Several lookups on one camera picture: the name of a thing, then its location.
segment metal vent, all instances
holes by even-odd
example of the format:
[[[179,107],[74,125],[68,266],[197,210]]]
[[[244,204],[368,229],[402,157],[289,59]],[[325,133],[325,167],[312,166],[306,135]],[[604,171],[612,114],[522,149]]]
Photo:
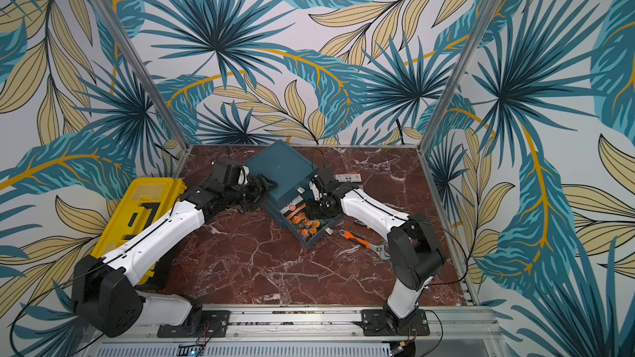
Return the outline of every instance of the metal vent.
[[[185,344],[105,343],[96,357],[177,357]],[[379,342],[236,342],[208,344],[198,357],[389,357]]]

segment adjustable wrench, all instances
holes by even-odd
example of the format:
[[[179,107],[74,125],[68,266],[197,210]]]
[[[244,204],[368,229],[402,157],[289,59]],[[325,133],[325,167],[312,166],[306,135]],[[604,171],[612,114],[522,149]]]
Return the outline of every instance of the adjustable wrench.
[[[351,232],[344,229],[340,229],[340,235],[344,237],[346,240],[353,239],[356,242],[360,243],[361,245],[364,245],[367,249],[374,251],[382,260],[389,260],[391,258],[390,254],[386,252],[383,244],[382,245],[371,244],[367,242],[366,240],[362,240],[361,238],[355,237]]]

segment yellow toolbox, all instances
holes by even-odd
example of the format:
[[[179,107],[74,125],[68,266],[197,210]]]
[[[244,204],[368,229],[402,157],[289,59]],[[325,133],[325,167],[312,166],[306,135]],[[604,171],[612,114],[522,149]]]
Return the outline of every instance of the yellow toolbox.
[[[137,178],[133,180],[91,255],[99,258],[141,233],[156,218],[168,212],[186,189],[186,184],[180,179]],[[175,248],[163,255],[139,281],[138,286],[141,287],[138,288],[163,288],[174,252]]]

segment black cable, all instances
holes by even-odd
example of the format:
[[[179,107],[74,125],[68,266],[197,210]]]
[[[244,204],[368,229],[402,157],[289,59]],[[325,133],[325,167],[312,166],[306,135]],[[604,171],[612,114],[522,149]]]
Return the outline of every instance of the black cable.
[[[426,351],[425,353],[421,354],[421,356],[419,357],[424,357],[427,356],[428,354],[432,353],[440,344],[441,341],[443,340],[443,323],[441,323],[441,321],[439,320],[439,316],[437,316],[436,312],[434,310],[424,310],[424,311],[429,311],[430,313],[434,314],[434,316],[437,318],[437,321],[439,321],[439,325],[441,326],[441,337],[439,338],[439,341],[437,342],[436,345],[434,345],[434,347],[428,351]]]
[[[357,195],[358,195],[358,196],[359,196],[359,197],[360,197],[363,201],[365,201],[365,202],[367,202],[368,204],[372,205],[372,206],[373,206],[373,207],[375,207],[376,209],[378,209],[378,210],[380,210],[380,211],[383,211],[383,212],[385,212],[386,214],[388,214],[388,215],[390,215],[390,216],[392,216],[392,217],[395,217],[395,215],[394,215],[394,214],[392,214],[391,212],[388,212],[388,211],[384,210],[382,207],[378,207],[377,205],[374,205],[374,204],[373,204],[372,202],[370,202],[369,200],[364,199],[364,196],[362,196],[361,194],[359,194],[359,193],[357,192],[357,190],[353,189],[353,191],[354,191],[354,192],[355,192],[355,193],[356,193],[356,194],[357,194]],[[439,225],[433,224],[433,223],[431,223],[431,222],[420,222],[419,220],[415,220],[415,222],[416,222],[416,223],[418,223],[418,224],[421,224],[421,225],[426,224],[426,225],[430,225],[430,226],[438,227],[439,229],[443,230],[443,231],[444,231],[445,233],[447,233],[450,237],[452,237],[452,238],[454,239],[454,241],[456,241],[456,242],[458,243],[458,245],[459,245],[459,247],[460,247],[460,249],[461,249],[461,252],[463,253],[463,257],[465,258],[465,273],[464,273],[464,274],[463,274],[463,276],[461,276],[458,280],[453,281],[453,282],[445,282],[445,283],[431,283],[431,284],[428,284],[428,287],[430,287],[431,285],[448,285],[448,284],[456,284],[456,283],[459,283],[459,282],[463,281],[463,279],[466,277],[467,272],[468,272],[467,267],[468,267],[468,265],[469,265],[469,259],[470,259],[470,257],[472,256],[472,251],[470,251],[469,255],[466,255],[466,254],[465,254],[465,251],[463,250],[463,247],[461,247],[461,242],[459,242],[459,241],[458,241],[458,239],[454,236],[454,234],[450,233],[450,231],[449,231],[448,229],[445,229],[443,226],[439,226]]]

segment toolbox lid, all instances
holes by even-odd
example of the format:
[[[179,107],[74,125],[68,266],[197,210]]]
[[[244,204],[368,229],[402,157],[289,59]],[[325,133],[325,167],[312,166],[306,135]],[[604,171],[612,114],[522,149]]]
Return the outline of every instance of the toolbox lid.
[[[298,195],[298,187],[308,190],[313,174],[311,162],[281,140],[247,160],[245,165],[250,174],[262,174],[277,183],[266,198],[279,210]]]

